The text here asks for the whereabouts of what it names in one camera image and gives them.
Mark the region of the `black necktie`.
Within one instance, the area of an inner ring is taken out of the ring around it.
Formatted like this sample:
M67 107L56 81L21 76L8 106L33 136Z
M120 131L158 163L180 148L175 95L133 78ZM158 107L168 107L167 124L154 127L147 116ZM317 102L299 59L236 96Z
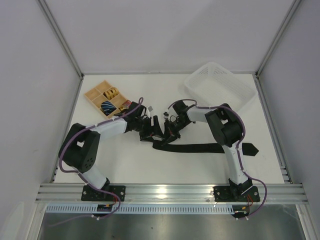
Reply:
M224 154L225 151L218 143L200 143L200 144L166 144L154 142L152 147L156 150L171 153L213 153ZM242 152L244 156L254 157L259 150L252 143L243 143Z

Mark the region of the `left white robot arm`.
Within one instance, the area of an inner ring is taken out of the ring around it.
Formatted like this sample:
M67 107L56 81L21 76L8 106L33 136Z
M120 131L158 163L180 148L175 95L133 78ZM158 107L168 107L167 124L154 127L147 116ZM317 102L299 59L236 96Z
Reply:
M141 141L152 142L163 137L159 118L152 114L152 108L136 102L95 125L73 124L58 152L60 170L76 173L96 191L108 192L110 181L96 165L100 141L131 131L138 132Z

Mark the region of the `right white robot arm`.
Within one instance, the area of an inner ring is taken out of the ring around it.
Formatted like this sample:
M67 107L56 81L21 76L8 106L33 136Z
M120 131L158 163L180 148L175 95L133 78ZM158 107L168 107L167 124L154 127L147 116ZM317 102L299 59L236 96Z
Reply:
M228 104L200 107L197 104L188 106L183 100L177 100L170 107L177 113L177 117L174 121L167 119L164 122L164 146L180 138L180 131L190 123L207 123L213 138L226 155L232 196L239 199L252 188L252 180L247 176L243 165L242 141L246 129L239 115Z

